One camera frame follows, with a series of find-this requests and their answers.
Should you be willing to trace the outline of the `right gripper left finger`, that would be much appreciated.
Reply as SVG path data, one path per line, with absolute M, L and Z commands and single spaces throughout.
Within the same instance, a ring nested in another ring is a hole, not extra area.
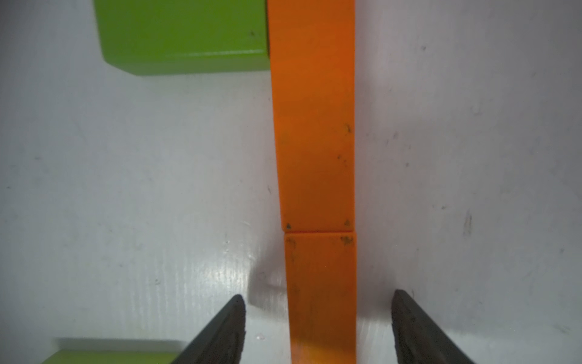
M 246 336 L 246 304 L 234 295 L 171 364 L 239 364 Z

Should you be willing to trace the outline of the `light green block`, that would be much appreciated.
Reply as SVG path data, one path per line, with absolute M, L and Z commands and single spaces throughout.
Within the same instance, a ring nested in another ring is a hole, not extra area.
M 176 353 L 60 350 L 42 364 L 166 364 L 176 358 Z

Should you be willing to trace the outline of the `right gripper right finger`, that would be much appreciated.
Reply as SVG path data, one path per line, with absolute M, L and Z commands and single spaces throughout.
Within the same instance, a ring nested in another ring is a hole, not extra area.
M 473 364 L 404 290 L 396 290 L 391 317 L 399 364 Z

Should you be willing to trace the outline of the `orange block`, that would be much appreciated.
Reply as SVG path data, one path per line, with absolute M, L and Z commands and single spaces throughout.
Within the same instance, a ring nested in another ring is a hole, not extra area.
M 292 233 L 284 245 L 292 362 L 355 363 L 356 234 Z
M 268 26 L 282 228 L 352 231 L 356 4 L 270 1 Z

